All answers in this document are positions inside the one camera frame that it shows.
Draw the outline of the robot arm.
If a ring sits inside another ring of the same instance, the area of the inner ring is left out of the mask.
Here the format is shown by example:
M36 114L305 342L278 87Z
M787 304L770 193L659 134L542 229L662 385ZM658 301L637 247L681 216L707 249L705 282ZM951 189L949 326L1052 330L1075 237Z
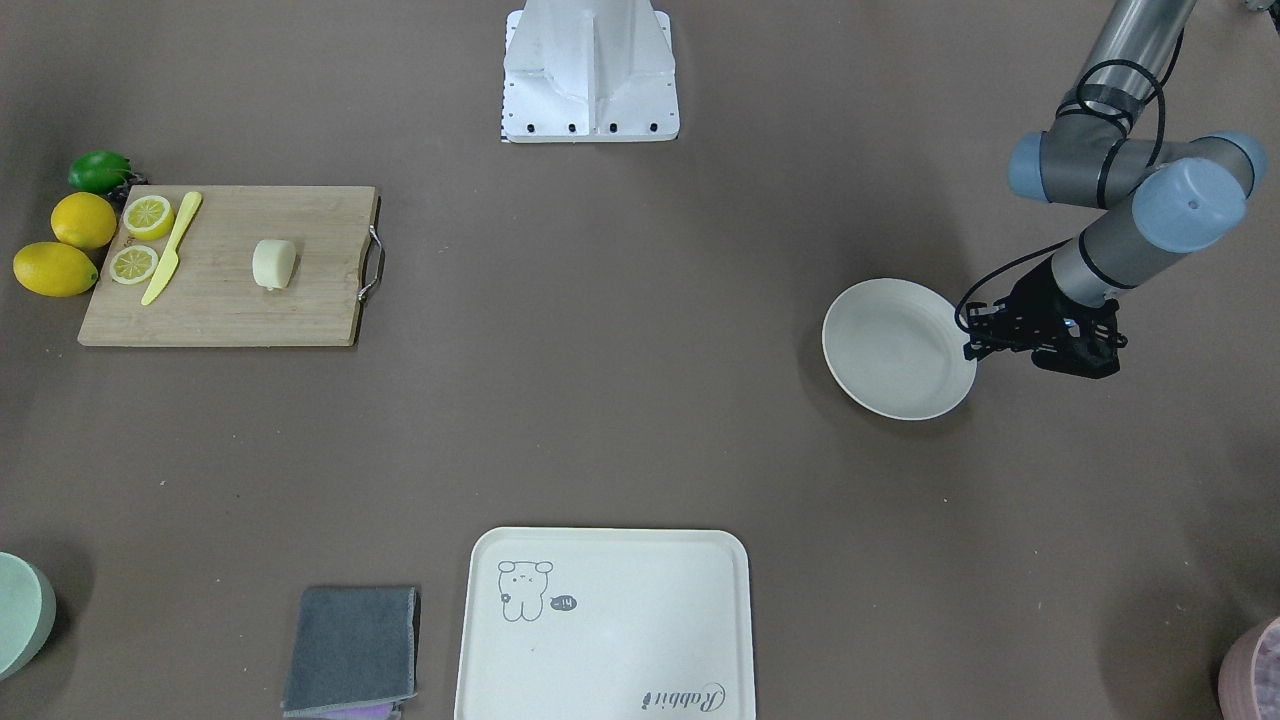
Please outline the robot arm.
M1030 254L1034 266L993 304L963 296L955 322L966 360L1028 352L1036 366L1101 379L1126 337L1119 299L1216 243L1245 217L1268 172L1261 142L1217 132L1166 136L1166 83L1190 1L1117 1L1065 92L1052 126L1024 136L1010 190L1101 210L1079 234Z

